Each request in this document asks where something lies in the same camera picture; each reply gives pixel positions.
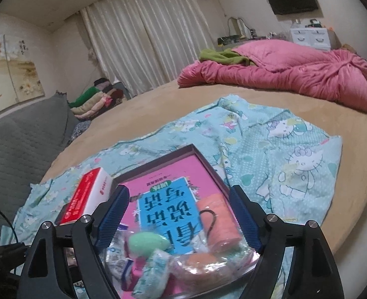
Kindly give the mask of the clear plastic snack bag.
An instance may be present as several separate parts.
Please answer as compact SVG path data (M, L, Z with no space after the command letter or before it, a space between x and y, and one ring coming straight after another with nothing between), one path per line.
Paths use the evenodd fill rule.
M142 276L143 267L149 258L135 257L129 254L129 233L126 225L117 228L109 247L100 254L106 271L112 277L112 283L121 298L133 298L131 295L138 279ZM202 230L189 242L193 247L193 253L208 253L218 258L219 263L204 279L197 282L185 282L177 279L171 273L171 265L176 256L170 260L170 276L168 284L161 298L193 298L206 294L223 286L229 286L233 282L246 276L253 270L259 256L250 248L246 240L241 237L239 244L224 252L211 252L207 246L206 234Z

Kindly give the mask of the orange towel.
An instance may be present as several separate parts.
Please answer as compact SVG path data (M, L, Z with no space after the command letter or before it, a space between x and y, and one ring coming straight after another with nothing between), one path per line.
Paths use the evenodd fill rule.
M196 206L211 252L224 252L239 244L241 235L236 220L221 193L200 199Z

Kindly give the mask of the green egg sponge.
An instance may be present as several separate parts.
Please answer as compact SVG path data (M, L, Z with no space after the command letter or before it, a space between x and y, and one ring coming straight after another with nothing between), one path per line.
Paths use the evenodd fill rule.
M129 254L135 257L148 258L155 250L167 250L170 241L160 234L151 231L133 233L128 238Z

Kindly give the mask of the blue patterned tissue pack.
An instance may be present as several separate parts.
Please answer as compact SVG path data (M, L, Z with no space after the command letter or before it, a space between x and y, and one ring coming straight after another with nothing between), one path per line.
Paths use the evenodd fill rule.
M161 298L168 284L171 258L170 254L159 249L150 255L131 293L133 298Z

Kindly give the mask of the orange round sponge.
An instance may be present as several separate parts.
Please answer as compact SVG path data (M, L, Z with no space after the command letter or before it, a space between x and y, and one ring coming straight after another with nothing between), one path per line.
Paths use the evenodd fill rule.
M181 281L197 282L212 272L218 263L218 258L212 254L184 254L174 258L171 265L171 273Z

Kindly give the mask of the red and white carton box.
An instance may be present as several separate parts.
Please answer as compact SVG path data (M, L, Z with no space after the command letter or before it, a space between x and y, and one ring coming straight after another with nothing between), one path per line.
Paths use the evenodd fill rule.
M92 215L111 193L112 177L101 167L84 174L75 192L56 219L57 225L71 224L83 215Z

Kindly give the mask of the tan bed sheet mattress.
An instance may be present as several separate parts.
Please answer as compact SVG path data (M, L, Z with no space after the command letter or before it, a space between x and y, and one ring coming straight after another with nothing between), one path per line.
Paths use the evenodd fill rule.
M54 178L118 141L153 132L228 94L253 104L289 109L329 135L342 137L335 195L322 225L332 251L337 252L367 204L367 114L321 99L221 84L179 88L172 81L96 118L88 131L58 155L43 179Z

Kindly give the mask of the grey quilted sofa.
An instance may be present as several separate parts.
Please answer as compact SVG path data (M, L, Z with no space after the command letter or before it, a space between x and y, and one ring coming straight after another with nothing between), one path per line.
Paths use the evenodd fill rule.
M78 122L60 92L0 119L0 244L31 243L58 216L70 192L45 175Z

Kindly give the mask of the dark-framed pink box tray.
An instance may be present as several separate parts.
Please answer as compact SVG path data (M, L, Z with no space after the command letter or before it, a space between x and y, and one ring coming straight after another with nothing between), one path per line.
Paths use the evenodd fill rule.
M258 255L229 191L189 145L117 178L128 208L106 253L121 298L213 298L238 287Z

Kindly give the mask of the pink and blue picture book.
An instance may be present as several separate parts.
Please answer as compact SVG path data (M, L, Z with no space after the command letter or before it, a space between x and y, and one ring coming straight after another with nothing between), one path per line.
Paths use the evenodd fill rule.
M234 217L226 185L197 154L143 165L130 171L121 183L131 196L121 223L130 233L151 231L164 236L170 241L166 251L172 255L194 251L189 242L203 230L196 206L200 199L221 193Z

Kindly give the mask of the stack of folded clothes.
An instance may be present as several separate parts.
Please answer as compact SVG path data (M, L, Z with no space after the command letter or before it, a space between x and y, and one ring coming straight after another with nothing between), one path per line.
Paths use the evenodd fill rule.
M111 83L107 78L99 78L75 101L70 102L69 107L78 120L93 120L129 98L122 82Z

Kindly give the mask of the green cloth on bed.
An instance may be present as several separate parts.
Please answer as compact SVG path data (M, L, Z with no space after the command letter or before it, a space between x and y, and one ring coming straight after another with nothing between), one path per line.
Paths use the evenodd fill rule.
M212 61L218 64L229 65L242 65L242 66L254 66L255 63L248 57L234 52L232 49L225 49L222 51L216 51L214 49L203 49L200 52L198 60L200 62Z

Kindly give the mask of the white drawer cabinet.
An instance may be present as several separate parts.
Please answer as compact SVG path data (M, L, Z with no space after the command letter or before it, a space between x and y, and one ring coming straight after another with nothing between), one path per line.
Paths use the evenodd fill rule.
M292 28L292 41L298 45L330 51L331 41L326 28Z

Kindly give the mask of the white pleated curtain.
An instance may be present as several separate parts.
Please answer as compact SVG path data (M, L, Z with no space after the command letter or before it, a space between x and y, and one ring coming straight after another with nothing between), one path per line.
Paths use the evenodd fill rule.
M213 46L197 0L99 0L80 14L103 73L131 96L173 81Z

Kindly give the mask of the landscape wall painting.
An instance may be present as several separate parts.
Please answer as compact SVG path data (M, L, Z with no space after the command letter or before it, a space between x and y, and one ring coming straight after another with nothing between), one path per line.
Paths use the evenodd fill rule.
M27 41L0 34L0 112L44 95Z

